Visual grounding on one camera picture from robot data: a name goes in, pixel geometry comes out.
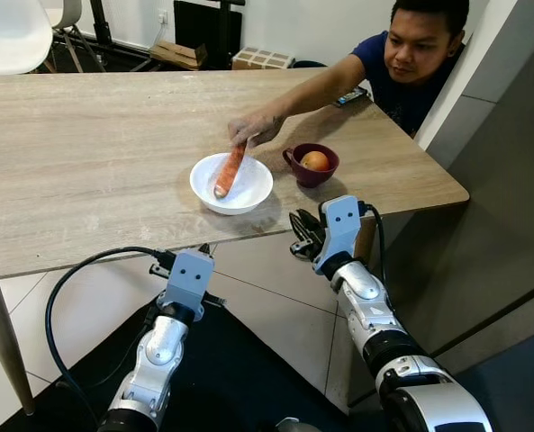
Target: mobile phone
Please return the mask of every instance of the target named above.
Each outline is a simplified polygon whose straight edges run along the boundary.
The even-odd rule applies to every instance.
[[[360,96],[368,96],[368,91],[364,89],[363,87],[357,86],[349,94],[345,94],[344,96],[340,97],[339,100],[335,102],[333,105],[341,107],[344,104],[348,104],[349,102],[354,101],[355,99],[358,99]]]

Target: black mat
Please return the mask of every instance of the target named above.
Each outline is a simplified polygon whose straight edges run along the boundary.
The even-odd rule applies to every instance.
[[[98,382],[113,370],[142,327],[146,312],[147,308],[137,311],[71,369],[79,383]],[[130,355],[126,367],[106,385],[87,392],[96,412],[108,408],[134,358]],[[19,410],[0,432],[93,430],[68,389],[49,386],[36,398],[36,406],[34,416],[27,418]],[[206,306],[203,320],[192,326],[186,341],[161,430],[256,431],[260,422],[285,417],[297,417],[325,432],[347,430],[346,416],[274,351],[227,310]]]

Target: man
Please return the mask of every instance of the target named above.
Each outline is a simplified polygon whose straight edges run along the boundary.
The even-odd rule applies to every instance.
[[[334,67],[258,111],[231,121],[233,145],[272,140],[285,120],[318,110],[364,79],[375,103],[414,137],[462,52],[468,0],[396,0],[391,28],[363,41]]]

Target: red mug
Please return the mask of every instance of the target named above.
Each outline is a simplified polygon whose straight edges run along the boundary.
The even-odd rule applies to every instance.
[[[329,170],[313,171],[301,165],[301,160],[303,160],[304,156],[312,151],[320,151],[327,157],[330,163]],[[283,158],[285,158],[286,163],[293,169],[297,183],[308,188],[317,187],[329,180],[335,174],[340,163],[337,154],[321,144],[301,144],[295,148],[287,148],[283,152]]]

